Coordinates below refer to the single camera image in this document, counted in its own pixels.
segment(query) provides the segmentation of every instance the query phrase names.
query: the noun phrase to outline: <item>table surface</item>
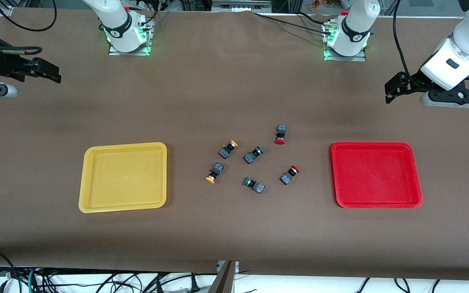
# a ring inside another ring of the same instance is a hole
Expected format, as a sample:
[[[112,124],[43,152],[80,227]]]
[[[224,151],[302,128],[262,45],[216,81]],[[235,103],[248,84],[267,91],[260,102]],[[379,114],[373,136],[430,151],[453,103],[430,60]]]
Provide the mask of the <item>table surface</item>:
[[[43,27],[51,12],[13,18]],[[413,72],[457,22],[399,19]],[[149,57],[108,56],[98,25],[93,11],[62,9],[47,32],[0,21],[0,38],[42,46],[63,76],[0,79],[20,89],[0,100],[0,250],[15,265],[214,271],[235,259],[251,273],[469,279],[469,110],[423,107],[418,94],[385,104],[383,85],[402,69],[391,19],[374,24],[365,63],[324,61],[318,34],[251,13],[170,13]],[[277,124],[288,126],[283,146]],[[240,147],[211,185],[231,139]],[[164,207],[79,211],[86,149],[155,141],[168,146]],[[409,143],[422,206],[340,208],[337,141]],[[247,165],[256,145],[266,152]],[[302,172],[283,186],[293,164]],[[265,193],[242,186],[246,176]]]

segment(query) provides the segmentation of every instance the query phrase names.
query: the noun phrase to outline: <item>teal cable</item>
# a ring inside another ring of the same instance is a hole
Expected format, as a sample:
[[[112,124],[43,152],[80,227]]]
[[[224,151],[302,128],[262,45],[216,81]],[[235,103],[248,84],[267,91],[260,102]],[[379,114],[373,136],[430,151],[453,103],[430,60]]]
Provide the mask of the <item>teal cable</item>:
[[[33,293],[32,292],[32,278],[34,276],[34,271],[35,271],[35,267],[30,271],[30,274],[28,275],[28,293]]]

